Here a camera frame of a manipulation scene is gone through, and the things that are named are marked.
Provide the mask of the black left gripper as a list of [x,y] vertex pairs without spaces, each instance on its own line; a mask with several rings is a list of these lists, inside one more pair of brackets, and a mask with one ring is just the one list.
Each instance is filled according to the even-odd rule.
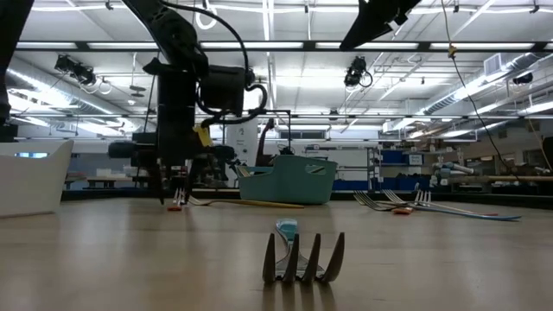
[[149,185],[162,205],[165,199],[158,157],[166,167],[179,166],[193,159],[184,187],[184,201],[189,202],[194,183],[204,168],[209,167],[217,180],[228,181],[226,164],[232,163],[236,155],[234,148],[226,145],[205,147],[201,151],[202,144],[194,131],[194,74],[178,67],[162,65],[157,77],[157,134],[133,133],[130,141],[110,143],[107,153],[110,158],[134,160],[137,172],[145,168]]

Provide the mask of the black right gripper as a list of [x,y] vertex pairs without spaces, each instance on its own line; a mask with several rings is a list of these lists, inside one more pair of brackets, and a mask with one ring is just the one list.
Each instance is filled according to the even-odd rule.
[[389,22],[406,22],[407,15],[422,0],[369,0],[359,3],[359,12],[340,44],[340,51],[353,50],[391,32]]

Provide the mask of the orange-handled silver fork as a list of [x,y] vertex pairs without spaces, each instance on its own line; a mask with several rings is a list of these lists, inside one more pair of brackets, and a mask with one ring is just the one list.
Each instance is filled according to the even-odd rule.
[[[390,189],[384,189],[383,190],[384,195],[390,200],[395,203],[398,203],[400,205],[407,205],[407,206],[418,206],[418,207],[428,207],[428,208],[434,208],[438,211],[455,211],[456,213],[465,213],[465,214],[477,214],[481,215],[482,213],[476,213],[468,210],[462,210],[459,208],[451,207],[451,206],[444,206],[437,203],[431,202],[431,192],[430,191],[420,191],[418,190],[416,193],[416,198],[414,201],[404,201],[400,199],[392,190]],[[497,213],[483,213],[483,216],[498,216]]]
[[172,203],[167,207],[167,210],[169,212],[180,212],[186,204],[186,192],[183,187],[178,187],[175,190]]
[[418,190],[413,201],[400,199],[394,192],[389,191],[388,199],[396,206],[392,212],[395,214],[410,215],[417,207],[427,206],[431,202],[431,192]]

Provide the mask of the teal plastic bin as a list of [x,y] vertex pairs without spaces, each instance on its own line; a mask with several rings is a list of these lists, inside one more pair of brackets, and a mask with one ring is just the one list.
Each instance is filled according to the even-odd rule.
[[[310,174],[314,166],[325,172]],[[298,155],[278,155],[272,167],[246,167],[249,176],[238,172],[242,200],[296,205],[324,205],[330,201],[337,163]]]

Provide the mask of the blue-handled dark fork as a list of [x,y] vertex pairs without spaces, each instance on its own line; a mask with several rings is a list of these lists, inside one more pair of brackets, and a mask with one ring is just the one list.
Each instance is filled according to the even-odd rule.
[[276,221],[276,231],[283,239],[286,254],[276,260],[276,237],[270,234],[264,255],[262,280],[265,283],[295,282],[302,283],[334,282],[341,271],[345,256],[345,233],[341,232],[336,241],[332,256],[326,269],[319,265],[321,254],[321,235],[315,234],[309,257],[300,252],[300,235],[295,219],[279,219]]

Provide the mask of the white plastic bin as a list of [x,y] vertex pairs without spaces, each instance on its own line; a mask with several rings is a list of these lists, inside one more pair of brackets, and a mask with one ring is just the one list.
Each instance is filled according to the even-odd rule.
[[72,151],[71,140],[0,143],[0,218],[54,212]]

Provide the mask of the forks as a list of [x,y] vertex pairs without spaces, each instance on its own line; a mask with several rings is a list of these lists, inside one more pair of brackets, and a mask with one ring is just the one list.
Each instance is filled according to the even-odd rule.
[[463,216],[463,217],[468,217],[468,218],[473,218],[473,219],[488,219],[488,220],[497,220],[497,221],[518,221],[518,220],[522,219],[521,216],[501,216],[501,215],[498,215],[498,216],[483,216],[482,215],[483,213],[481,215],[465,214],[465,213],[456,213],[455,211],[449,211],[449,210],[445,210],[443,212],[443,211],[438,211],[437,209],[428,208],[428,207],[417,207],[416,209],[421,210],[421,211],[427,211],[427,212],[453,214],[453,215],[458,215],[458,216]]

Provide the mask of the black light bar beam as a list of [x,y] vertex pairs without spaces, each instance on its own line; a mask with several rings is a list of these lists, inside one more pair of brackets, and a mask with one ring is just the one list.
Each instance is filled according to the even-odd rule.
[[[461,41],[452,44],[458,53],[553,53],[553,41],[484,42]],[[201,48],[207,52],[239,51],[235,41],[204,41]],[[255,52],[338,52],[338,41],[247,41],[244,46]],[[447,42],[431,41],[373,41],[356,48],[374,53],[438,53],[449,49]],[[20,41],[17,51],[40,52],[155,52],[153,41]]]

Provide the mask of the white cabinet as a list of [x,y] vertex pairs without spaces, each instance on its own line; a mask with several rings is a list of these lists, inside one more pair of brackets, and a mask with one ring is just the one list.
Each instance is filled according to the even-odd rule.
[[233,147],[236,158],[246,166],[253,166],[257,156],[256,120],[226,127],[226,145]]

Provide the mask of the wooden table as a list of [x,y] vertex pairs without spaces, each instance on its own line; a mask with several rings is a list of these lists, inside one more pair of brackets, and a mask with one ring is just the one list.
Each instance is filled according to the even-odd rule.
[[149,178],[147,176],[129,177],[129,176],[68,176],[64,181],[66,190],[70,190],[75,182],[86,182],[87,188],[109,189],[115,188],[118,182],[132,182],[135,187],[145,188],[149,186]]

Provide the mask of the blue storage bin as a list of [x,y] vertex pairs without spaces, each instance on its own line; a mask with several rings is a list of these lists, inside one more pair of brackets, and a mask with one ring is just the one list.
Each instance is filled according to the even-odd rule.
[[382,150],[381,156],[383,164],[406,165],[409,163],[408,156],[402,150]]
[[368,189],[368,186],[368,181],[337,180],[334,182],[335,191],[366,191]]
[[420,189],[429,188],[429,179],[419,177],[385,177],[381,187],[383,189],[414,191],[416,186]]

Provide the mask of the white air vent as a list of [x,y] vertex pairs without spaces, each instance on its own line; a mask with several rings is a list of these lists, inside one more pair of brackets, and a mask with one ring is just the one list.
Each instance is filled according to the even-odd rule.
[[502,54],[494,54],[483,61],[484,74],[487,77],[500,73],[502,71]]

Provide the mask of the white cylindrical device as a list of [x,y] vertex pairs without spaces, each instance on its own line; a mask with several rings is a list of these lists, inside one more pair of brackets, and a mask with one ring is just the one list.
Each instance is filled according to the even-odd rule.
[[454,175],[474,175],[474,169],[461,166],[453,162],[436,162],[433,164],[435,176],[438,178],[449,178]]

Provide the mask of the wooden workbench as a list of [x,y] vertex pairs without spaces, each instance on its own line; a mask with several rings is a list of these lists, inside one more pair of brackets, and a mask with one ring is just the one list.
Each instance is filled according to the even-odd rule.
[[513,176],[513,175],[482,175],[482,176],[454,176],[449,177],[448,182],[453,183],[491,183],[496,181],[521,181],[521,182],[553,182],[553,176]]

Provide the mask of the silver air duct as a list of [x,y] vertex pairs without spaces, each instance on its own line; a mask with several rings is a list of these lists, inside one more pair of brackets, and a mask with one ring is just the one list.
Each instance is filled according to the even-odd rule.
[[143,126],[138,119],[127,118],[126,115],[130,113],[124,109],[86,92],[80,86],[69,84],[61,76],[56,78],[22,60],[14,59],[10,63],[6,79],[7,89],[14,96],[20,94],[29,102],[36,99],[41,103],[41,107],[35,104],[35,108],[30,108],[31,111],[58,109],[79,111],[80,115],[99,114],[108,119],[117,119],[119,123],[125,122],[126,131]]
[[459,81],[443,94],[435,95],[427,104],[421,108],[417,115],[432,115],[437,111],[448,106],[461,102],[468,97],[472,97],[478,92],[482,92],[492,85],[503,82],[510,78],[515,78],[532,70],[540,62],[551,57],[553,53],[523,53],[523,54],[502,54],[502,71],[487,77],[484,74],[484,68],[475,74],[466,76],[462,73],[457,75]]

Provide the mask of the black aluminium table frame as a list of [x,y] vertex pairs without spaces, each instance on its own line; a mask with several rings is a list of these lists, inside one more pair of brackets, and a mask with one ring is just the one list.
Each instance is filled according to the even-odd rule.
[[[239,199],[237,189],[197,189],[192,196],[196,199]],[[108,188],[88,190],[63,190],[62,201],[69,200],[100,200],[117,198],[158,199],[148,189]],[[471,203],[494,206],[515,206],[553,211],[553,196],[519,195],[519,194],[478,194],[478,193],[432,193],[433,202]]]

